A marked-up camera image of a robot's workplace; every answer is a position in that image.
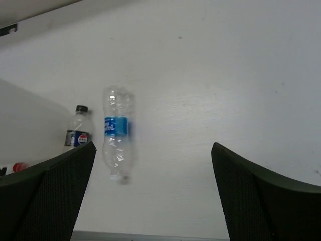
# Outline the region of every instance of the red object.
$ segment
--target red object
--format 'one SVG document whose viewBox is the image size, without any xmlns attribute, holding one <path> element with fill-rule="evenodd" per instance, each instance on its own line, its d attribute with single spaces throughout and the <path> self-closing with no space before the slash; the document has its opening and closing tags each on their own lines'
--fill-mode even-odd
<svg viewBox="0 0 321 241">
<path fill-rule="evenodd" d="M 27 167 L 28 167 L 27 163 L 17 162 L 17 163 L 14 164 L 12 169 L 13 169 L 14 172 L 18 172 L 18 171 L 21 171 L 23 169 L 26 169 Z"/>
</svg>

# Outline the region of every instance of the bottle label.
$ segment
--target bottle label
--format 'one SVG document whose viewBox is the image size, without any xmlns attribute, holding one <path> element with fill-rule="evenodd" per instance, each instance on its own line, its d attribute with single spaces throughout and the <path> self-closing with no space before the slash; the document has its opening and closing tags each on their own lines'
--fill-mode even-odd
<svg viewBox="0 0 321 241">
<path fill-rule="evenodd" d="M 106 117 L 105 136 L 126 136 L 127 118 L 126 117 Z"/>
<path fill-rule="evenodd" d="M 88 132 L 67 131 L 65 146 L 77 147 L 89 141 L 89 137 Z"/>
</svg>

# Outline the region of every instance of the empty water bottle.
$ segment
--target empty water bottle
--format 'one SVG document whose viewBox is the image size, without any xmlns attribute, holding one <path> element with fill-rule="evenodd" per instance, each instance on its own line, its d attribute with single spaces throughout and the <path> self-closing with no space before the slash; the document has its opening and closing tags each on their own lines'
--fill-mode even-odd
<svg viewBox="0 0 321 241">
<path fill-rule="evenodd" d="M 110 169 L 110 179 L 121 180 L 130 158 L 128 139 L 128 106 L 126 90 L 112 86 L 104 89 L 105 139 L 103 159 Z"/>
</svg>

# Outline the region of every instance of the black bottle cap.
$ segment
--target black bottle cap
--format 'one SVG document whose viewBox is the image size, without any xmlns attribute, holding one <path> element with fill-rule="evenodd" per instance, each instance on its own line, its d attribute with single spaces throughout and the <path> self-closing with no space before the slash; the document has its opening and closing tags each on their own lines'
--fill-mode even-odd
<svg viewBox="0 0 321 241">
<path fill-rule="evenodd" d="M 88 112 L 88 107 L 84 106 L 84 105 L 78 105 L 76 107 L 76 111 L 81 111 L 81 112 Z"/>
</svg>

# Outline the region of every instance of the clear plastic bottle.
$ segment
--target clear plastic bottle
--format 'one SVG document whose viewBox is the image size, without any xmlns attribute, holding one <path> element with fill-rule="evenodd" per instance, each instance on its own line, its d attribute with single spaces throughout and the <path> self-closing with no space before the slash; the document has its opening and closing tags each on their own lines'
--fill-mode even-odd
<svg viewBox="0 0 321 241">
<path fill-rule="evenodd" d="M 110 179 L 121 180 L 130 158 L 128 139 L 128 103 L 126 90 L 112 86 L 104 89 L 105 139 L 103 159 L 110 169 Z"/>
<path fill-rule="evenodd" d="M 93 123 L 88 116 L 88 107 L 78 105 L 76 107 L 76 114 L 70 119 L 67 126 L 63 152 L 90 141 L 92 133 Z"/>
</svg>

